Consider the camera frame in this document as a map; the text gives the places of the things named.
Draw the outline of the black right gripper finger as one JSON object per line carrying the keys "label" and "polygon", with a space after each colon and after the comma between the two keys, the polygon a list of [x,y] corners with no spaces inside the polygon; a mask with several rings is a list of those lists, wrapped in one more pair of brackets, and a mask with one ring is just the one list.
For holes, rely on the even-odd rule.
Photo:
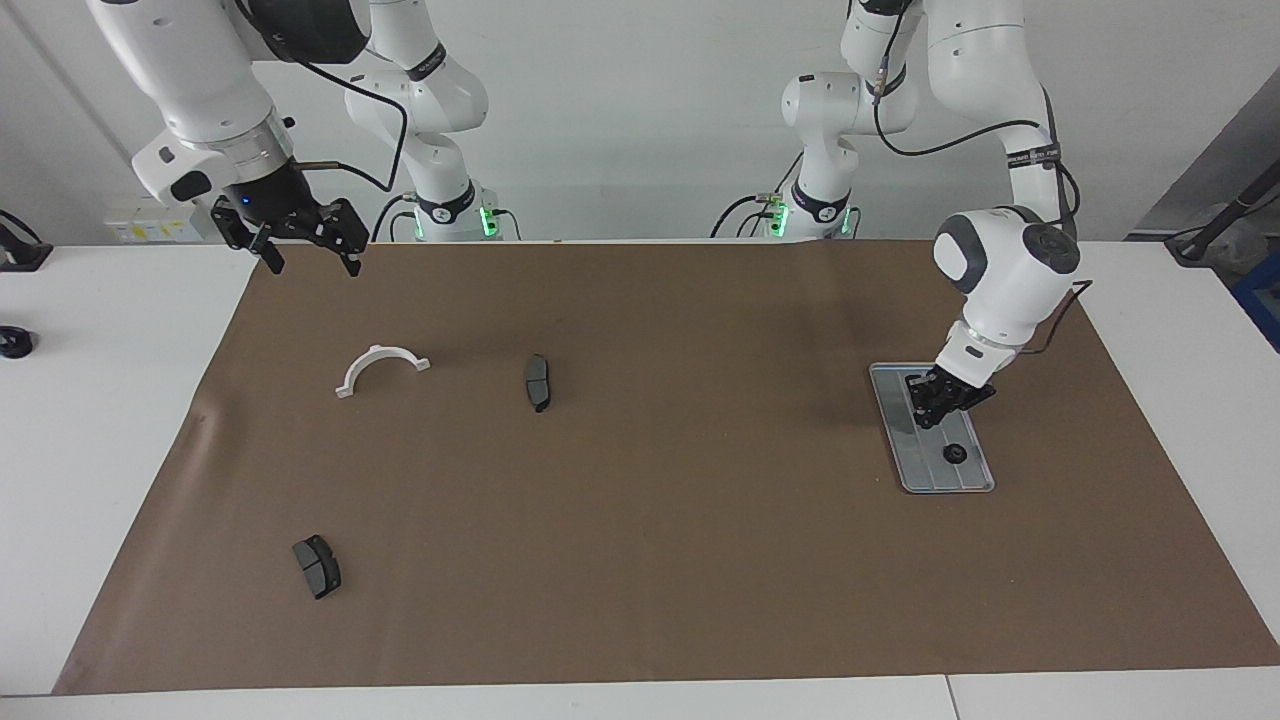
{"label": "black right gripper finger", "polygon": [[323,247],[335,254],[347,274],[358,277],[369,228],[348,199],[323,205]]}
{"label": "black right gripper finger", "polygon": [[225,195],[220,195],[212,205],[212,223],[229,249],[255,255],[274,275],[283,273],[285,260],[271,240],[270,225],[250,229]]}

